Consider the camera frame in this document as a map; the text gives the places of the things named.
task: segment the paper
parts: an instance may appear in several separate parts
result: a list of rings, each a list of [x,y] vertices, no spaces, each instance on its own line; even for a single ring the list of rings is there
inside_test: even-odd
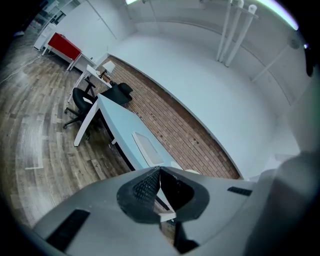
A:
[[[87,98],[83,97],[83,100],[84,100],[85,102],[88,102],[88,103],[90,103],[90,104],[93,104],[90,99],[87,99]]]

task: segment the light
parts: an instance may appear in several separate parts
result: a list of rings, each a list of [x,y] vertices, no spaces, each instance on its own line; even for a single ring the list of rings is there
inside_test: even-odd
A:
[[[273,10],[282,19],[285,20],[294,30],[298,30],[299,26],[295,19],[275,0],[257,0],[261,4]]]
[[[127,5],[130,5],[130,4],[132,4],[133,2],[136,2],[136,1],[139,1],[139,0],[125,0]]]

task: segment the brick floor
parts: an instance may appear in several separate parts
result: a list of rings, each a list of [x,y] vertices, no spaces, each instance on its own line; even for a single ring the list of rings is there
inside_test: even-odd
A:
[[[203,175],[238,179],[235,167],[203,126],[175,99],[149,78],[110,56],[115,69],[112,80],[127,83],[133,100],[126,106],[136,113],[150,131],[184,169]]]

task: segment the black office chair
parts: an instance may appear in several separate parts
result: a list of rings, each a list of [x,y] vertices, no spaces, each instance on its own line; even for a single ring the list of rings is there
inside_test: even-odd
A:
[[[70,111],[71,113],[76,115],[76,118],[66,122],[63,125],[63,129],[66,129],[68,125],[70,125],[74,122],[77,122],[77,121],[83,122],[84,119],[86,118],[86,115],[88,114],[90,108],[92,107],[92,104],[94,104],[96,102],[96,100],[98,99],[98,96],[93,97],[90,94],[88,94],[89,90],[92,90],[92,87],[96,88],[96,86],[89,80],[88,77],[85,79],[85,81],[88,83],[88,86],[86,87],[85,91],[83,91],[79,88],[74,88],[72,91],[73,101],[79,110],[77,112],[69,107],[67,107],[64,110],[65,114],[68,111]],[[119,84],[116,84],[115,82],[113,82],[111,85],[112,85],[112,88],[101,93],[103,96],[107,97],[108,99],[112,100],[113,102],[115,102],[119,105],[124,105],[124,104],[132,101],[132,97],[130,96],[130,93],[133,90],[129,85],[127,85],[124,82],[119,83]],[[90,100],[92,102],[92,104],[90,104],[89,102],[86,102],[84,100],[84,98]],[[88,131],[85,131],[85,133],[86,133],[86,139],[88,140],[90,137],[90,133]]]

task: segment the cable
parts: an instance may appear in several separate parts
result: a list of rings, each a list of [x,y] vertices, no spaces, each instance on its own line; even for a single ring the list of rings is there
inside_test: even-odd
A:
[[[51,57],[51,56],[55,56],[55,55],[56,55],[56,54],[52,54],[52,55],[43,55],[43,57]],[[36,60],[37,60],[37,59],[39,59],[40,57],[41,57],[41,55],[39,55],[38,57],[36,57],[36,58],[35,58],[34,60],[32,60],[31,62],[29,62],[29,63],[25,64],[25,65],[24,65],[24,66],[22,66],[22,67],[20,67],[18,71],[16,71],[16,72],[14,72],[14,73],[10,74],[6,79],[2,80],[2,81],[0,82],[0,85],[1,85],[4,81],[8,80],[11,76],[13,76],[13,75],[15,75],[15,74],[19,73],[19,72],[20,72],[20,70],[22,70],[22,69],[23,69],[23,68],[25,68],[26,66],[30,65],[31,63],[33,63],[34,61],[36,61]]]

